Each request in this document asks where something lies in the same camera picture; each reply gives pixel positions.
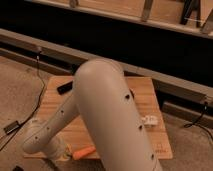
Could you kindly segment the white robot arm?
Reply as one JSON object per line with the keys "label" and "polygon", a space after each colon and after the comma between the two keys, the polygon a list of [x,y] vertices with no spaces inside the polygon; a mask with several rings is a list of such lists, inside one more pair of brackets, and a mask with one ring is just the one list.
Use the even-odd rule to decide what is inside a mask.
{"label": "white robot arm", "polygon": [[82,64],[56,113],[44,122],[29,122],[23,150],[59,158],[65,146],[56,135],[78,116],[106,171],[163,171],[117,62],[93,59]]}

